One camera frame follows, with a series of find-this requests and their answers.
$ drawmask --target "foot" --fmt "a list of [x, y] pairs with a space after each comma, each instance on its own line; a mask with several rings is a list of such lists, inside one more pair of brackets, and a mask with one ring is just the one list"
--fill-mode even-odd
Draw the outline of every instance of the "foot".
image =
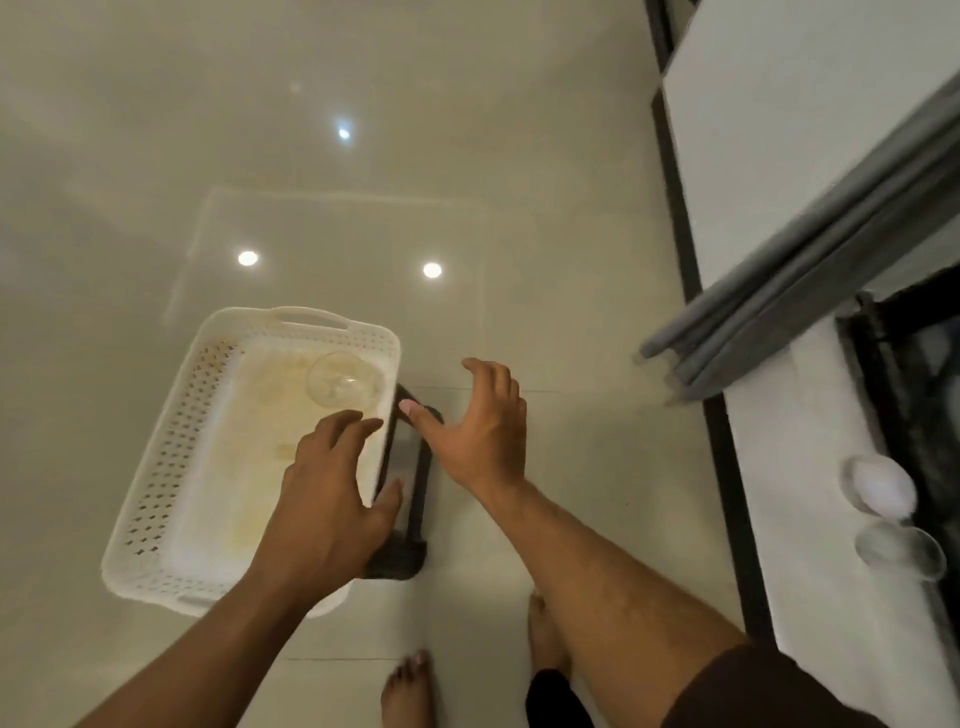
[[430, 660], [421, 650], [387, 678], [380, 695], [383, 728], [434, 728]]
[[556, 669], [567, 680], [573, 674], [573, 659], [566, 649], [564, 638], [547, 609], [543, 597], [533, 592], [527, 613], [527, 635], [530, 639], [530, 663], [533, 674], [542, 669]]

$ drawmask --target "hand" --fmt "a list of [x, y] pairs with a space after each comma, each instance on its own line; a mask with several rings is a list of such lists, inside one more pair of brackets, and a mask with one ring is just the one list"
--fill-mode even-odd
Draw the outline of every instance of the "hand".
[[510, 370], [495, 361], [464, 359], [473, 394], [458, 425], [441, 425], [412, 400], [400, 409], [436, 453], [450, 477], [475, 496], [523, 480], [527, 456], [527, 402]]
[[312, 608], [359, 576], [394, 526], [403, 484], [384, 488], [371, 508], [357, 489], [357, 460], [382, 420], [344, 410], [317, 423], [297, 445], [280, 499], [248, 574]]

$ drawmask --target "basket perforated side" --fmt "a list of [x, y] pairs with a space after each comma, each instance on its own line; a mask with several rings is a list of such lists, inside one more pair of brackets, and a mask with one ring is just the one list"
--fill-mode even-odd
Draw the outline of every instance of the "basket perforated side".
[[160, 565], [159, 552], [191, 453], [235, 352], [240, 352], [239, 344], [229, 341], [211, 343], [200, 350], [185, 382], [171, 400], [170, 416], [160, 423], [148, 446], [143, 476], [134, 483], [135, 490], [127, 503], [129, 514], [123, 526], [118, 525], [111, 543], [113, 550], [105, 564], [112, 581], [121, 582], [126, 593], [216, 598], [225, 592], [226, 585], [166, 573]]

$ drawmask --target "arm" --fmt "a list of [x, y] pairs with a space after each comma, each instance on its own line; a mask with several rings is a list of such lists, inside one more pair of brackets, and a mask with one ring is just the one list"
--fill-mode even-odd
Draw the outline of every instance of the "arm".
[[461, 423], [441, 425], [410, 400], [401, 408], [516, 548], [611, 724], [660, 725], [697, 673], [744, 635], [529, 483], [519, 385], [502, 364], [464, 365], [473, 395]]
[[247, 574], [78, 728], [227, 728], [240, 720], [306, 613], [360, 575], [386, 540], [399, 482], [366, 508], [356, 466], [383, 423], [344, 411], [300, 440]]

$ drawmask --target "white plastic basket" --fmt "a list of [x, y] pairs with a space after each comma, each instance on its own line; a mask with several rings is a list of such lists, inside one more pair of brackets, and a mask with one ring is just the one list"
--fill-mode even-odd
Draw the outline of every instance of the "white plastic basket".
[[[306, 324], [303, 321], [320, 322]], [[108, 589], [199, 616], [244, 573], [279, 495], [294, 448], [329, 410], [306, 395], [306, 370], [351, 352], [384, 375], [367, 417], [387, 421], [400, 364], [388, 329], [312, 308], [225, 308], [200, 327], [180, 366], [101, 565]], [[370, 503], [386, 427], [357, 467]], [[321, 601], [318, 617], [347, 598]]]

